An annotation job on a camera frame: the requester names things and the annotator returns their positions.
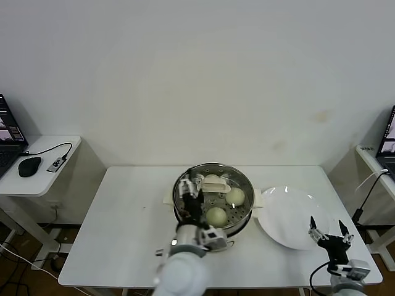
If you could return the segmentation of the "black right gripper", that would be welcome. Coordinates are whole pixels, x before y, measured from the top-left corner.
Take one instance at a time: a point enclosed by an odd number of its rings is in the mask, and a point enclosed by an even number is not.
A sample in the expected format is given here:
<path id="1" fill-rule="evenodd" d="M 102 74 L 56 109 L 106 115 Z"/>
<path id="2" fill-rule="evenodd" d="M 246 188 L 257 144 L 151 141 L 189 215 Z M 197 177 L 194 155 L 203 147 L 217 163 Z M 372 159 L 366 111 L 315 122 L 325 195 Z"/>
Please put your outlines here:
<path id="1" fill-rule="evenodd" d="M 350 234 L 347 226 L 341 220 L 338 220 L 338 224 L 342 236 L 327 236 L 317 228 L 314 217 L 310 217 L 309 236 L 319 247 L 326 250 L 329 258 L 329 267 L 346 265 L 349 262 L 347 251 L 351 247 L 354 235 Z"/>

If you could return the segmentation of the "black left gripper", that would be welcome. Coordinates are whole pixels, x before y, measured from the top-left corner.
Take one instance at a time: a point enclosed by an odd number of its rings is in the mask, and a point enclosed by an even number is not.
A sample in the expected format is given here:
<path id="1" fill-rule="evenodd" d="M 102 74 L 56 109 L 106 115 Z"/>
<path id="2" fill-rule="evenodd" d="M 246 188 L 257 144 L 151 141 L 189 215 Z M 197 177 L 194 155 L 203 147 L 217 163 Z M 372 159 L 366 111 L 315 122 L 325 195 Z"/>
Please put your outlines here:
<path id="1" fill-rule="evenodd" d="M 202 204 L 204 203 L 204 194 L 202 193 L 203 175 L 197 175 L 191 180 L 184 178 L 179 183 L 179 195 L 184 201 L 184 214 L 181 219 L 181 225 L 193 225 L 197 227 L 206 227 L 206 221 L 203 218 Z"/>

